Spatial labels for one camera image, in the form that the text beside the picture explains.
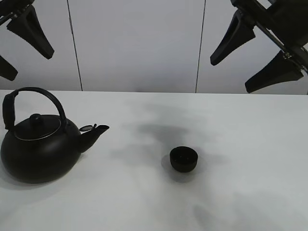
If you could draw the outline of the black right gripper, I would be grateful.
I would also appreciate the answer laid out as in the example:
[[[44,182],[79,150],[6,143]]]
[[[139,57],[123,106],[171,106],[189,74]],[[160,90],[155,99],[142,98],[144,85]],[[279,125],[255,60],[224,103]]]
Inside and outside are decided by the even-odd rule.
[[[257,0],[233,0],[237,8],[222,41],[210,56],[219,64],[234,50],[254,39],[258,27],[279,48],[278,54],[245,82],[248,93],[279,83],[298,81],[308,70],[308,2],[273,0],[265,8]]]

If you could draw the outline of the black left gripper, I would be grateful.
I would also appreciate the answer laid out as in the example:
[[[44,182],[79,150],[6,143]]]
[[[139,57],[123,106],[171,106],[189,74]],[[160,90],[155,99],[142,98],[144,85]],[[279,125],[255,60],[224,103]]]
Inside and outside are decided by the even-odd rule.
[[[0,1],[0,25],[9,19],[7,29],[18,35],[43,57],[51,59],[54,49],[47,40],[37,17],[32,0],[1,0]],[[0,76],[14,81],[18,71],[0,56]]]

